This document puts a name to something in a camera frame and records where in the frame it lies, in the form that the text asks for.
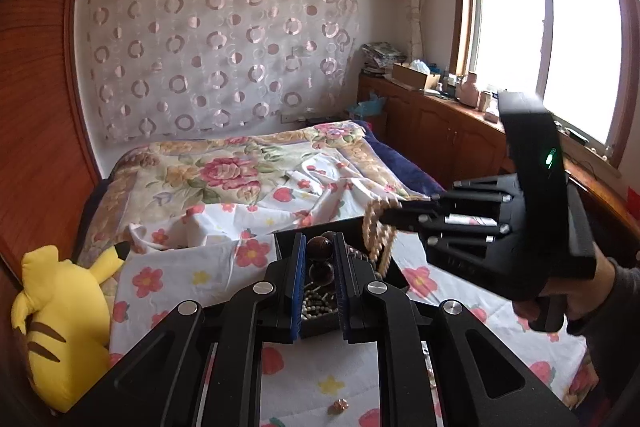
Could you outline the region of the person's right hand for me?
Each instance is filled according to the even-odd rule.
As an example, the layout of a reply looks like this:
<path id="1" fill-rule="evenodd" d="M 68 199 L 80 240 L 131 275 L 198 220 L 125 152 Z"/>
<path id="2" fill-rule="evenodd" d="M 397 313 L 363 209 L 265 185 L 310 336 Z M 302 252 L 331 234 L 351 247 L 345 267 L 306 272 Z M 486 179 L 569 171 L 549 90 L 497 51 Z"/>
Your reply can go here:
<path id="1" fill-rule="evenodd" d="M 597 266 L 591 280 L 548 280 L 541 291 L 542 297 L 564 297 L 566 299 L 565 316 L 578 320 L 599 308 L 612 291 L 616 270 L 613 263 L 602 254 L 597 244 L 593 244 Z"/>

